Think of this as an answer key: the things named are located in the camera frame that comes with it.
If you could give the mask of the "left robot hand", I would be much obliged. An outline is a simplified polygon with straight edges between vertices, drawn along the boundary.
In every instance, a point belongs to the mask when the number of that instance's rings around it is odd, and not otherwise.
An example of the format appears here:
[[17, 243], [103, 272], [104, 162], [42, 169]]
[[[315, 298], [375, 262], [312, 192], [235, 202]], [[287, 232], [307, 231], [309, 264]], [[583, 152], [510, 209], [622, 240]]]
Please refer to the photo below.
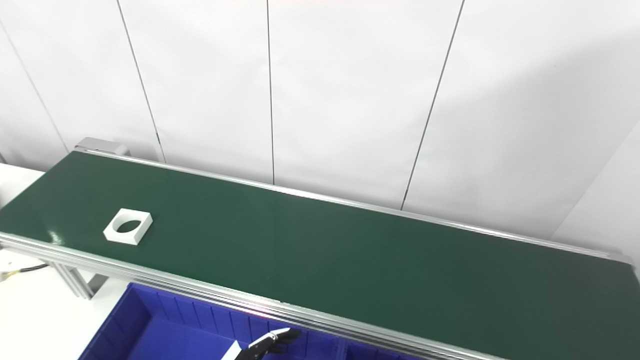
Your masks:
[[267, 354], [282, 354], [286, 347], [300, 337], [299, 328], [284, 327], [271, 330], [242, 348], [238, 341], [227, 349], [221, 360], [262, 360]]

